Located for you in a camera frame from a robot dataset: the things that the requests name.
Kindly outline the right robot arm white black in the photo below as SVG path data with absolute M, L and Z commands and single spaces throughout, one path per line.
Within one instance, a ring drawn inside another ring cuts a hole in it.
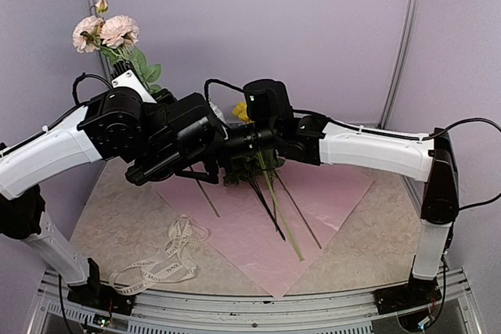
M 400 174 L 425 184 L 421 230 L 401 300 L 416 306 L 428 296 L 459 214 L 457 167 L 448 132 L 406 134 L 354 126 L 294 109 L 285 84 L 261 79 L 245 84 L 251 123 L 229 131 L 228 154 L 274 150 L 286 159 L 319 166 L 343 164 Z

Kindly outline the cream printed ribbon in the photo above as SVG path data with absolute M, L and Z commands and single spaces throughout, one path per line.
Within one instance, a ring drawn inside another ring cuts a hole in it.
M 137 260 L 121 271 L 110 274 L 109 284 L 122 296 L 134 296 L 157 285 L 184 282 L 196 277 L 198 266 L 188 245 L 199 245 L 210 237 L 210 231 L 183 214 L 168 228 L 168 240 L 153 256 Z M 137 270 L 139 280 L 118 286 L 117 279 L 124 273 Z

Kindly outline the blue hydrangea fake flower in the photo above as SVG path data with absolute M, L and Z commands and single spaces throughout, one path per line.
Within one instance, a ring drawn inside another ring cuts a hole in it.
M 267 150 L 256 153 L 252 156 L 239 156 L 231 160 L 232 168 L 230 172 L 225 172 L 223 183 L 228 185 L 248 184 L 256 194 L 260 204 L 265 208 L 267 215 L 272 220 L 275 230 L 282 240 L 286 240 L 283 231 L 277 222 L 277 206 L 273 203 L 272 209 L 266 202 L 263 191 L 258 184 L 258 177 L 264 176 L 264 171 L 268 173 L 270 184 L 277 177 L 277 169 L 285 164 L 285 160 L 276 155 L 276 151 Z

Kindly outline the pink wrapping paper sheet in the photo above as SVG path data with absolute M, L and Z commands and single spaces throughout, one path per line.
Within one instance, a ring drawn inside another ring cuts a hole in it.
M 172 177 L 160 197 L 209 232 L 208 242 L 269 295 L 283 297 L 317 260 L 373 184 L 357 167 L 287 162 L 260 200 L 247 184 Z

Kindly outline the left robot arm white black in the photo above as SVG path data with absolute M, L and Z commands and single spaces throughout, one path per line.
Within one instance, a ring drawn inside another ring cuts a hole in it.
M 110 298 L 98 265 L 81 257 L 52 226 L 40 184 L 74 167 L 121 158 L 134 185 L 188 176 L 203 162 L 202 180 L 216 182 L 218 151 L 227 131 L 199 93 L 175 99 L 162 91 L 145 100 L 132 88 L 113 88 L 74 106 L 31 138 L 1 148 L 1 233 L 28 242 L 73 292 L 92 306 Z

